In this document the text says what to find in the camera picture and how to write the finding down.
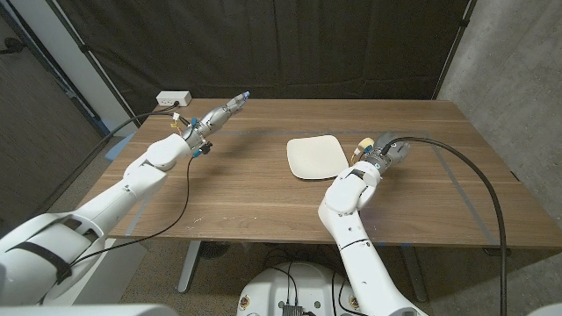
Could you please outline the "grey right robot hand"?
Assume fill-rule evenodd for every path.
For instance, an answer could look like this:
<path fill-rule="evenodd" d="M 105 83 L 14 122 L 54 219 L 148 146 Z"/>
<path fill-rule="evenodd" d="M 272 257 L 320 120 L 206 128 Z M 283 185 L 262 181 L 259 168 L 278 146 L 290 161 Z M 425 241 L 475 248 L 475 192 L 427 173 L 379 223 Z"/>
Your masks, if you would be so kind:
<path fill-rule="evenodd" d="M 380 175 L 384 174 L 393 165 L 402 162 L 410 148 L 407 142 L 397 141 L 383 154 L 382 149 L 394 139 L 397 139 L 397 135 L 389 132 L 381 134 L 375 140 L 363 139 L 359 145 L 362 148 L 362 153 L 358 160 L 369 162 L 378 170 Z"/>

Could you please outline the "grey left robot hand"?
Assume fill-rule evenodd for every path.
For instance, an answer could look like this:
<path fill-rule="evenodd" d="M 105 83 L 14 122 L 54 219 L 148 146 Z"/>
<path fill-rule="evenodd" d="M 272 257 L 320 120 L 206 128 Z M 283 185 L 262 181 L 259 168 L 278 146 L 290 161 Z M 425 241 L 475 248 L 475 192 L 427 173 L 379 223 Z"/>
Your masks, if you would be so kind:
<path fill-rule="evenodd" d="M 206 143 L 206 137 L 218 132 L 232 116 L 242 110 L 248 98 L 249 92 L 245 91 L 226 104 L 211 109 L 204 117 L 193 118 L 183 131 L 187 145 L 191 149 L 201 147 Z"/>

